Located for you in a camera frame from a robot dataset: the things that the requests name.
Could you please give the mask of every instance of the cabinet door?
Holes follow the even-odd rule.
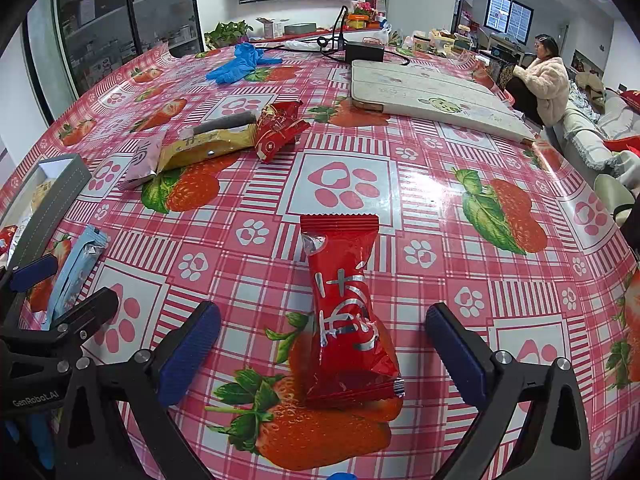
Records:
[[[175,57],[200,52],[194,0],[132,0],[142,52],[168,42]]]
[[[78,94],[137,56],[127,0],[57,0],[56,5]]]

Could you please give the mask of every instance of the snack package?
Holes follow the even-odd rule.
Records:
[[[339,408],[404,396],[400,370],[380,340],[363,269],[378,237],[376,215],[303,215],[315,332],[306,403]]]
[[[311,127],[298,118],[302,101],[266,105],[258,119],[255,134],[255,152],[263,162],[270,162],[280,149],[296,136]]]
[[[39,208],[40,204],[44,200],[44,197],[53,186],[53,183],[56,181],[55,178],[48,178],[42,184],[39,184],[36,188],[36,191],[33,192],[33,196],[31,197],[31,209],[36,211]]]
[[[14,239],[15,231],[18,228],[16,225],[8,225],[3,227],[0,231],[0,256],[9,251],[11,247],[11,240]]]
[[[158,158],[162,149],[162,141],[165,132],[161,132],[146,139],[140,139],[136,146],[136,152],[127,168],[124,179],[118,183],[118,189],[126,191],[142,186],[158,174]]]
[[[41,329],[48,330],[51,322],[76,304],[82,285],[102,251],[107,246],[107,235],[88,225],[71,248],[65,265],[58,273],[47,304],[47,315]]]
[[[162,148],[158,160],[158,173],[250,148],[254,145],[255,129],[255,124],[249,124],[241,132],[215,130],[189,139],[176,140]]]

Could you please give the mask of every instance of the cardboard box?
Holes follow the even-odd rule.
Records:
[[[289,20],[268,20],[267,18],[256,18],[264,25],[265,40],[276,40],[284,36],[284,22]]]

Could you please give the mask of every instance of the red snack wrapper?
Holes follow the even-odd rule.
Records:
[[[2,228],[0,231],[0,256],[9,250],[11,247],[11,240],[14,239],[15,231],[18,227],[15,225],[9,225]]]
[[[255,152],[263,162],[270,162],[280,149],[311,124],[298,118],[302,101],[266,105],[258,118],[254,137]]]
[[[300,217],[316,331],[306,403],[322,408],[404,396],[400,371],[380,341],[364,267],[378,237],[376,215]]]

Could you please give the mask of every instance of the blue gripper pad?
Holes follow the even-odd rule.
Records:
[[[158,400],[165,408],[180,402],[216,342],[220,334],[218,306],[204,301],[181,328],[169,332],[165,339],[180,331],[186,333],[181,334],[181,341],[159,371]]]
[[[14,292],[26,292],[33,285],[46,280],[56,272],[58,272],[58,259],[53,254],[47,254],[16,270],[11,278],[10,288]]]
[[[426,330],[462,400],[482,410],[487,405],[484,370],[436,306],[427,310]]]

